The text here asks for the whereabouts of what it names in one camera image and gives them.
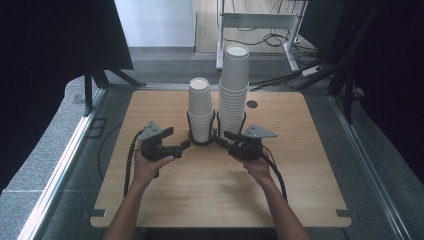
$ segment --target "gray bracket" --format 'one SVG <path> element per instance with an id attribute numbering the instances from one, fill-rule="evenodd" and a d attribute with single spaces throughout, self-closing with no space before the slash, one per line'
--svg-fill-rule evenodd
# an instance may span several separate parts
<path id="1" fill-rule="evenodd" d="M 139 141 L 145 141 L 149 138 L 162 134 L 163 130 L 156 123 L 150 121 L 138 137 Z"/>
<path id="2" fill-rule="evenodd" d="M 271 138 L 278 136 L 276 132 L 269 131 L 254 124 L 251 124 L 248 128 L 246 128 L 246 130 L 241 132 L 241 135 L 250 138 Z"/>

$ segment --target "wooden tabletop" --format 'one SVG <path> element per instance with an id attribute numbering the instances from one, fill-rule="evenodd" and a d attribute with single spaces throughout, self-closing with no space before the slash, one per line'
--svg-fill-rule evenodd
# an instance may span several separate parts
<path id="1" fill-rule="evenodd" d="M 218 109 L 217 91 L 212 91 Z M 305 227 L 347 227 L 347 210 L 304 97 L 300 93 L 249 92 L 245 129 L 255 124 L 278 133 L 263 139 L 284 178 L 289 205 Z M 134 92 L 125 116 L 92 217 L 95 227 L 107 227 L 122 199 L 126 158 L 134 135 L 149 121 L 162 129 L 174 127 L 164 146 L 178 145 L 188 137 L 188 91 Z M 261 188 L 227 150 L 212 143 L 183 152 L 160 171 L 143 195 L 138 227 L 272 227 Z"/>

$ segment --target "stack of paper cups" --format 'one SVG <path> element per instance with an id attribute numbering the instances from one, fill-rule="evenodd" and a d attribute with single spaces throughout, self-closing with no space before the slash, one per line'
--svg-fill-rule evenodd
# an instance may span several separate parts
<path id="1" fill-rule="evenodd" d="M 248 87 L 249 49 L 242 44 L 231 44 L 225 49 L 219 81 L 219 138 L 228 141 L 224 131 L 238 134 L 243 127 Z"/>
<path id="2" fill-rule="evenodd" d="M 192 79 L 188 99 L 187 117 L 193 140 L 198 143 L 208 142 L 213 133 L 211 123 L 215 116 L 208 80 Z"/>

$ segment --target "gray floor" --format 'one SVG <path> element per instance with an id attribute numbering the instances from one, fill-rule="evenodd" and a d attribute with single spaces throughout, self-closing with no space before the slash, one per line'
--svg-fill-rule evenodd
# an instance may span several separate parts
<path id="1" fill-rule="evenodd" d="M 198 76 L 212 84 L 220 73 L 213 55 L 180 49 L 132 49 L 134 71 L 127 73 L 149 83 L 187 83 Z M 284 56 L 252 56 L 251 82 L 289 72 Z M 37 239 L 100 239 L 105 229 L 89 223 L 108 161 L 113 151 L 131 93 L 135 88 L 111 73 L 110 89 L 97 106 L 96 119 L 107 121 L 104 131 L 89 130 L 47 214 Z M 304 78 L 290 81 L 297 85 Z M 336 111 L 326 94 L 329 79 L 302 91 L 330 160 L 336 180 L 353 218 L 350 227 L 308 228 L 313 239 L 397 239 L 369 183 Z M 283 85 L 269 91 L 290 91 Z M 21 171 L 0 197 L 0 238 L 16 239 L 37 202 L 58 159 L 84 111 L 82 78 L 71 82 L 50 127 Z M 412 239 L 424 239 L 424 188 L 390 141 L 367 117 L 359 102 L 353 104 L 353 126 L 379 176 L 387 187 Z M 144 231 L 136 233 L 142 239 Z M 154 239 L 270 239 L 272 230 L 154 230 Z"/>

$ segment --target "black curtain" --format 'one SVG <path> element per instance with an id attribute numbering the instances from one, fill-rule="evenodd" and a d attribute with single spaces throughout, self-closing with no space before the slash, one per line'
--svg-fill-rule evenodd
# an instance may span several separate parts
<path id="1" fill-rule="evenodd" d="M 90 56 L 132 69 L 113 0 L 9 1 L 0 8 L 0 190 L 57 112 Z"/>
<path id="2" fill-rule="evenodd" d="M 383 1 L 354 73 L 361 104 L 424 182 L 424 18 L 418 1 Z"/>

